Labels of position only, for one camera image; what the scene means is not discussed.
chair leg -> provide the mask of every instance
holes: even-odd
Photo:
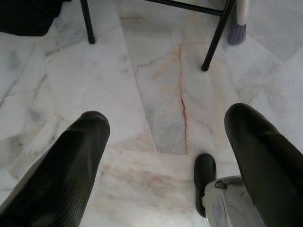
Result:
[[[225,28],[227,19],[228,19],[229,15],[231,14],[232,8],[234,7],[234,5],[235,5],[235,0],[227,0],[227,3],[225,5],[225,9],[223,11],[223,14],[220,18],[220,21],[219,21],[218,26],[216,28],[216,31],[214,33],[213,40],[212,40],[212,42],[209,46],[209,49],[208,49],[207,55],[205,57],[204,63],[202,64],[202,67],[201,67],[201,70],[204,71],[204,72],[208,71],[210,62],[212,61],[212,58],[214,56],[214,52],[215,52],[215,50],[217,48],[217,45],[220,41],[220,38],[221,38],[221,35],[222,35],[223,30]]]
[[[85,27],[87,31],[87,36],[90,44],[94,44],[96,42],[93,32],[93,27],[91,25],[90,15],[89,15],[89,5],[87,0],[80,0],[82,12],[84,16]]]

black bag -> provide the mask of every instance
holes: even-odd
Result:
[[[0,32],[43,36],[65,0],[0,0]]]

broom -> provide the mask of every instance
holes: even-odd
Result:
[[[237,8],[232,16],[232,28],[228,39],[230,45],[238,45],[244,42],[249,17],[250,0],[237,0],[236,4]]]

metal frame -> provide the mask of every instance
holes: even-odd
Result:
[[[82,7],[82,13],[84,17],[87,37],[90,44],[94,44],[96,42],[96,39],[94,37],[93,27],[91,25],[90,15],[89,15],[89,5],[87,3],[87,0],[80,0],[81,7]]]
[[[225,28],[227,19],[229,15],[232,12],[232,8],[235,5],[236,0],[227,0],[226,5],[224,7],[224,10],[217,10],[217,9],[211,9],[211,8],[206,8],[206,7],[201,7],[201,6],[196,6],[192,4],[187,4],[179,1],[174,1],[174,0],[146,0],[146,1],[151,1],[151,2],[156,2],[164,5],[169,5],[169,6],[174,6],[178,8],[183,8],[183,9],[188,9],[192,11],[197,11],[201,13],[207,13],[207,14],[212,14],[215,16],[220,17],[220,21],[218,23],[218,26],[216,28],[216,31],[214,33],[212,42],[210,43],[207,55],[205,57],[205,60],[202,64],[201,70],[202,71],[208,71],[210,62],[212,61],[212,58],[214,56],[214,52],[217,48],[217,45],[220,41],[221,35],[223,33],[223,30]]]

black slipper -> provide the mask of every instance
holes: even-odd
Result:
[[[206,218],[205,207],[202,204],[202,198],[205,193],[205,187],[208,183],[216,179],[216,163],[209,154],[201,154],[195,160],[194,182],[196,186],[196,209],[198,213]]]

